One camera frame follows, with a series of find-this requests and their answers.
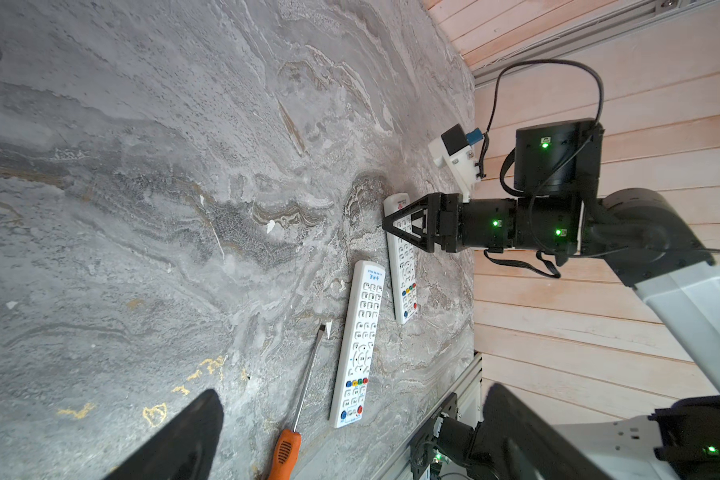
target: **metal frame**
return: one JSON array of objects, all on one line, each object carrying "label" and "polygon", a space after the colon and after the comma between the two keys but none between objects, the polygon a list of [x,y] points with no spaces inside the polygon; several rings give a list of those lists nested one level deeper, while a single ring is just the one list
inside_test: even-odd
[{"label": "metal frame", "polygon": [[[384,462],[379,470],[372,476],[372,480],[411,480],[413,475],[411,474],[411,442],[414,439],[416,432],[424,426],[427,420],[437,411],[442,402],[455,393],[460,399],[461,408],[466,405],[474,405],[478,409],[478,417],[480,410],[480,381],[483,378],[483,354],[478,353],[472,359],[469,366],[461,373],[459,378],[451,385],[445,394],[434,404],[434,407],[427,412],[422,421],[412,428],[411,434],[403,441],[403,443],[394,450],[394,453],[389,459]],[[468,399],[472,396],[477,396],[477,401],[472,403]],[[460,412],[462,415],[470,415],[467,412]]]},{"label": "metal frame", "polygon": [[[474,71],[474,87],[480,88],[496,80],[499,72],[510,63],[534,58],[557,58],[574,53],[582,48],[611,40],[628,32],[644,28],[655,22],[667,20],[677,14],[711,5],[719,0],[643,0],[610,14],[569,28],[564,32],[545,38],[527,47],[507,54],[499,60]],[[505,76],[521,72],[516,68]]]}]

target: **marble surface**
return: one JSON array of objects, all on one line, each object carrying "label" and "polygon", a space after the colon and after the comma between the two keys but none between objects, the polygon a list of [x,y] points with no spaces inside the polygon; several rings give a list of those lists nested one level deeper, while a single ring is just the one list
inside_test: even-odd
[{"label": "marble surface", "polygon": [[389,292],[333,429],[352,267],[473,82],[418,0],[0,0],[0,480],[101,478],[203,389],[212,478],[265,478],[318,326],[294,478],[369,478],[472,355],[470,252]]}]

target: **orange screwdriver handle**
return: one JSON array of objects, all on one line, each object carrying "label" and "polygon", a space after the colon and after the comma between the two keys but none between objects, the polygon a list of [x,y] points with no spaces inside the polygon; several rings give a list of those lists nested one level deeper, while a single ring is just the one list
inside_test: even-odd
[{"label": "orange screwdriver handle", "polygon": [[289,480],[293,467],[298,460],[298,449],[302,446],[302,436],[288,428],[277,439],[275,455],[272,456],[272,470],[268,480]]}]

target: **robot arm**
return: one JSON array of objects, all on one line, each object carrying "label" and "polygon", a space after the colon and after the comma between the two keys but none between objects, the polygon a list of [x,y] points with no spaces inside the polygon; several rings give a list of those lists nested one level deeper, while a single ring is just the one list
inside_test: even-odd
[{"label": "robot arm", "polygon": [[[503,178],[501,183],[516,198],[464,201],[462,194],[429,194],[385,217],[384,230],[427,252],[434,252],[435,244],[447,252],[484,248],[497,264],[554,278],[560,274],[548,260],[550,274],[545,274],[489,254],[538,250],[540,260],[542,254],[554,255],[557,266],[568,259],[602,258],[656,312],[720,392],[720,266],[658,193],[631,188],[596,198],[603,132],[591,118],[518,130],[515,150],[501,168],[503,177],[515,163],[514,188]],[[468,144],[465,139],[455,143]],[[411,216],[412,233],[395,227],[404,216]],[[660,430],[661,444],[645,458],[664,462],[670,473],[654,478],[720,478],[714,447],[720,445],[720,398],[678,404],[649,417],[656,420],[648,423],[656,437]],[[600,467],[618,480],[648,478],[630,472],[629,465],[616,471],[596,466],[579,450],[586,450],[586,442],[573,446],[502,386],[490,390],[483,413],[485,421],[474,430],[453,418],[437,419],[432,436],[422,437],[428,438],[424,444],[436,445],[475,480],[536,480],[537,470],[547,480],[605,480]],[[424,451],[428,456],[432,449]]]}]

